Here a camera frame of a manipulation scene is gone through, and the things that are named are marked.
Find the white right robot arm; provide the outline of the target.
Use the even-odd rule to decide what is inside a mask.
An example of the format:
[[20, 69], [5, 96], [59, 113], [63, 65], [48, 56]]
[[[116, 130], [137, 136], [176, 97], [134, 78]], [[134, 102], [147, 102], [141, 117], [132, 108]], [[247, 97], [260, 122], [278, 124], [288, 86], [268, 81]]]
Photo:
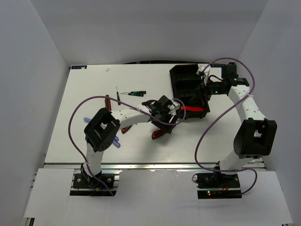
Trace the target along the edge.
[[235, 174], [252, 160], [268, 156], [274, 143], [277, 123], [259, 110], [252, 96], [253, 89], [245, 78], [237, 74], [235, 64], [222, 65], [222, 79], [210, 79], [210, 66], [198, 68], [197, 75], [202, 79], [200, 90], [206, 95], [226, 94], [234, 104], [241, 126], [233, 141], [233, 151], [218, 163], [217, 173], [212, 181], [222, 188], [229, 183], [229, 175]]

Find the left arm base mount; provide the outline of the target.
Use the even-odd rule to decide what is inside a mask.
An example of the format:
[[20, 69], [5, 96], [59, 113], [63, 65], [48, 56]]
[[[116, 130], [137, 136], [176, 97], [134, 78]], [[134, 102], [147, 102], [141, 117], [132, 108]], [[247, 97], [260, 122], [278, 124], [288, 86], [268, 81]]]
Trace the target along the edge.
[[119, 186], [119, 172], [105, 170], [100, 179], [103, 183], [92, 178], [89, 183], [79, 169], [73, 173], [70, 196], [113, 197]]

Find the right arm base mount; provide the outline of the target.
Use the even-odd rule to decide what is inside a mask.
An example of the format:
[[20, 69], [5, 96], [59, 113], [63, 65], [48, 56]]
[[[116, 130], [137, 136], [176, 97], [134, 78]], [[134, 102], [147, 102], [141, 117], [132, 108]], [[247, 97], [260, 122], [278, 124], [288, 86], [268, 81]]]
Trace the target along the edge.
[[196, 173], [192, 176], [192, 181], [197, 185], [199, 200], [242, 198], [237, 174]]

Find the red black utility knife long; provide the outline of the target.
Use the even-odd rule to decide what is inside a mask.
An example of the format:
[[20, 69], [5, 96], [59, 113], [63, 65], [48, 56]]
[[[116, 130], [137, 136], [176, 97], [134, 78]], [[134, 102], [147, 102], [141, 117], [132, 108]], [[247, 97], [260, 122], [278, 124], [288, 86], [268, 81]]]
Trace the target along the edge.
[[131, 127], [132, 127], [132, 125], [122, 128], [121, 129], [122, 134], [127, 133], [131, 129]]

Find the large red black utility knife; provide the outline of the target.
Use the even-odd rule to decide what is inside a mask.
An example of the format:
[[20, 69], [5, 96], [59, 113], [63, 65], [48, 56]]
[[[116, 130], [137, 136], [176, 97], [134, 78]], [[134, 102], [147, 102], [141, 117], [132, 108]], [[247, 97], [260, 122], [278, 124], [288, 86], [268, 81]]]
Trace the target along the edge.
[[111, 111], [111, 100], [109, 99], [109, 95], [106, 95], [106, 98], [105, 98], [105, 108], [108, 111]]

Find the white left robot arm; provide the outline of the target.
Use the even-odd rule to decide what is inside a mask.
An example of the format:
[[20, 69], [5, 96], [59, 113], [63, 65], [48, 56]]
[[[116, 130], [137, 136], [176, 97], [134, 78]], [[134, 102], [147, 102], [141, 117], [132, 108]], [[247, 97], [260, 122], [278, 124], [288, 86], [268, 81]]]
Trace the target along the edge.
[[99, 184], [103, 152], [112, 145], [118, 131], [134, 124], [150, 122], [170, 134], [179, 119], [181, 105], [162, 96], [159, 100], [145, 101], [137, 107], [129, 106], [124, 110], [100, 109], [84, 129], [87, 160], [82, 167], [85, 173], [83, 182], [90, 188]]

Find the red black utility knife small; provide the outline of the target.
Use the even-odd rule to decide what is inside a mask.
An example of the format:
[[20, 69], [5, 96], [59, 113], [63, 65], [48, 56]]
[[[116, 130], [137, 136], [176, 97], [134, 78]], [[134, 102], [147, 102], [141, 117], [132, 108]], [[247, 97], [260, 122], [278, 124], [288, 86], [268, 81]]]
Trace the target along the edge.
[[189, 111], [189, 112], [203, 112], [204, 109], [202, 107], [193, 107], [193, 106], [181, 106], [180, 108], [181, 111]]

